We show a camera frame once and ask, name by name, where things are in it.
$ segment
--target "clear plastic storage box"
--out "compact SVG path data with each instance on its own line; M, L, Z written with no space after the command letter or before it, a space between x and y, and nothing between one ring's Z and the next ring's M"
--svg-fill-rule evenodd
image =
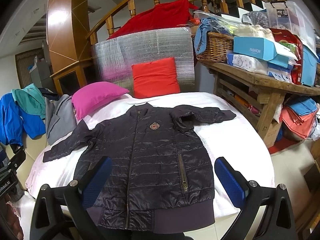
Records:
M289 30L316 53L314 27L295 2L271 2L265 6L270 28Z

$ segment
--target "teal shirt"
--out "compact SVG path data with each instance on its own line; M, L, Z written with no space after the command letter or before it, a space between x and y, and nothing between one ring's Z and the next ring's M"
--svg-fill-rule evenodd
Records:
M39 89L30 84L24 89L11 90L13 100L27 114L39 115L41 119L45 118L45 101Z

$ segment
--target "metal bolt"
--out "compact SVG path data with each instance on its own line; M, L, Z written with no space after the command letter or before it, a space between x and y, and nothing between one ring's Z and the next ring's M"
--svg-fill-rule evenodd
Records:
M283 183L279 184L279 187L280 187L281 189L286 189L286 188L287 188L286 185L283 184Z
M46 190L48 188L48 186L49 186L48 184L43 184L40 189L41 190Z
M78 185L78 181L74 179L73 181L71 181L71 182L69 183L69 185L70 185L71 187L77 186L77 185Z
M254 181L254 180L250 180L249 184L250 184L251 187L257 187L258 186L258 183L256 181Z

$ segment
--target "round logo patch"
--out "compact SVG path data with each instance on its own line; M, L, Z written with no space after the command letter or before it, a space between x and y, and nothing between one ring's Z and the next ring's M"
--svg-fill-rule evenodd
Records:
M153 122L149 127L151 130L157 130L160 125L157 122Z

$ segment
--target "curtain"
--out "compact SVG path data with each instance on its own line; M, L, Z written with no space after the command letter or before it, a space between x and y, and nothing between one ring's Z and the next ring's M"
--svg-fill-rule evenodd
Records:
M21 89L32 83L28 67L34 65L35 56L38 56L38 59L44 58L43 49L32 49L16 55L17 74Z

